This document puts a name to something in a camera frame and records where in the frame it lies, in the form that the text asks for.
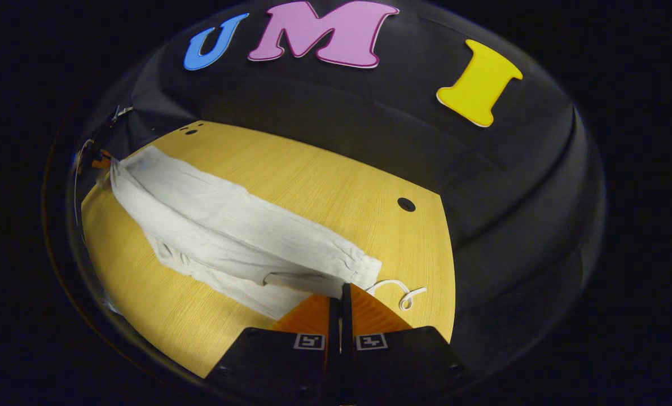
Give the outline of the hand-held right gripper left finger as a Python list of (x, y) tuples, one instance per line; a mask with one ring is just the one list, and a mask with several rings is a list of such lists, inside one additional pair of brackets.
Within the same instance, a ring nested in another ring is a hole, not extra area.
[(243, 329), (208, 373), (240, 405), (325, 405), (324, 382), (340, 300), (315, 295), (271, 329)]

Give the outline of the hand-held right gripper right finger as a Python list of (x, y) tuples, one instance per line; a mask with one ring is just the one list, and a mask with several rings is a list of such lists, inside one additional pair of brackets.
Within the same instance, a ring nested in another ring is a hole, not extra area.
[(475, 382), (433, 326), (363, 333), (370, 295), (345, 284), (341, 299), (341, 404), (441, 405)]

